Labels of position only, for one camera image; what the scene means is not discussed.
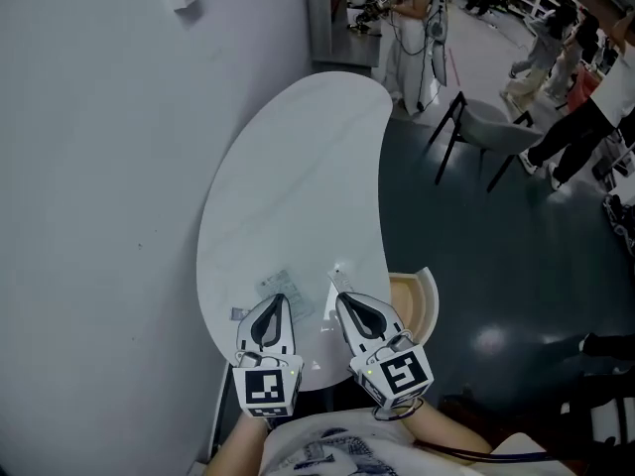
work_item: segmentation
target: chair leg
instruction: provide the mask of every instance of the chair leg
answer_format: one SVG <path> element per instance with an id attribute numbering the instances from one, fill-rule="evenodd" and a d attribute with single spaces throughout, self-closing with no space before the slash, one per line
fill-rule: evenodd
<path id="1" fill-rule="evenodd" d="M 509 165 L 512 164 L 513 160 L 514 160 L 514 156 L 513 155 L 510 155 L 510 156 L 507 157 L 507 159 L 505 159 L 505 162 L 503 163 L 503 166 L 501 166 L 500 170 L 498 170 L 498 173 L 496 174 L 494 179 L 491 181 L 491 183 L 487 187 L 487 192 L 491 192 L 492 191 L 492 189 L 496 186 L 496 184 L 498 183 L 500 178 L 507 171 L 507 168 L 509 168 Z"/>
<path id="2" fill-rule="evenodd" d="M 430 138 L 430 141 L 428 142 L 429 145 L 431 145 L 435 141 L 435 139 L 441 133 L 441 130 L 445 127 L 445 124 L 447 123 L 447 120 L 449 120 L 449 117 L 451 116 L 452 112 L 454 111 L 454 108 L 456 107 L 456 104 L 457 104 L 457 99 L 455 99 L 452 102 L 452 104 L 449 106 L 449 110 L 447 111 L 447 113 L 442 118 L 441 123 L 439 124 L 439 127 L 437 127 L 437 129 L 435 130 L 435 133 L 433 134 L 433 137 Z"/>
<path id="3" fill-rule="evenodd" d="M 452 132 L 452 137 L 449 140 L 449 145 L 447 145 L 447 152 L 445 152 L 444 161 L 441 163 L 441 167 L 439 168 L 439 172 L 437 173 L 437 177 L 435 178 L 435 185 L 438 185 L 441 181 L 441 177 L 444 175 L 445 165 L 447 164 L 447 160 L 449 159 L 449 154 L 452 153 L 452 147 L 456 142 L 456 137 L 458 136 L 458 126 L 454 127 L 454 132 Z"/>

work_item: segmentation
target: dark floor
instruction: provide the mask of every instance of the dark floor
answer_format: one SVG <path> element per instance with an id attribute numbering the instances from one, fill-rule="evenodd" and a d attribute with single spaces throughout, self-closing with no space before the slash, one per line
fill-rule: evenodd
<path id="1" fill-rule="evenodd" d="M 449 134 L 427 149 L 431 134 L 391 120 L 379 173 L 388 269 L 429 267 L 439 287 L 427 400 L 469 390 L 499 412 L 567 400 L 580 372 L 618 363 L 581 357 L 580 336 L 635 332 L 632 265 L 609 229 L 602 193 L 587 179 L 553 193 L 514 162 L 487 194 L 504 158 L 488 153 L 479 166 L 478 150 L 461 143 L 435 186 Z M 348 393 L 302 393 L 298 404 Z M 231 384 L 223 411 L 220 442 L 240 414 Z"/>

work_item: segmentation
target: kidney-shaped table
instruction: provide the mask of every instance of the kidney-shaped table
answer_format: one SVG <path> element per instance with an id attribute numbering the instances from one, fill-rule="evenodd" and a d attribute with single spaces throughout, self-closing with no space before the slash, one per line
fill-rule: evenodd
<path id="1" fill-rule="evenodd" d="M 352 357 L 329 274 L 390 301 L 379 225 L 379 155 L 392 102 L 356 74 L 306 77 L 267 104 L 223 160 L 198 236 L 198 299 L 212 339 L 236 365 L 244 313 L 290 299 L 302 391 L 347 377 Z"/>

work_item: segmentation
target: sneaker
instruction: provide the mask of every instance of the sneaker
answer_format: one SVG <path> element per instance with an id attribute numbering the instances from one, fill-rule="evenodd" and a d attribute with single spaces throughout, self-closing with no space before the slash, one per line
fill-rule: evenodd
<path id="1" fill-rule="evenodd" d="M 470 16 L 476 16 L 476 14 L 478 14 L 478 11 L 476 10 L 476 7 L 472 7 L 471 9 L 468 9 L 467 6 L 464 5 L 463 7 L 461 7 L 461 10 L 466 12 Z"/>
<path id="2" fill-rule="evenodd" d="M 529 153 L 527 150 L 518 154 L 518 159 L 520 160 L 520 164 L 523 165 L 523 168 L 527 172 L 528 175 L 532 175 L 538 170 L 538 166 L 534 166 L 529 162 Z"/>
<path id="3" fill-rule="evenodd" d="M 554 171 L 556 170 L 556 167 L 556 163 L 549 163 L 549 165 L 547 166 L 547 171 L 549 172 L 549 181 L 552 185 L 553 190 L 558 190 L 562 185 L 562 182 L 554 177 Z"/>

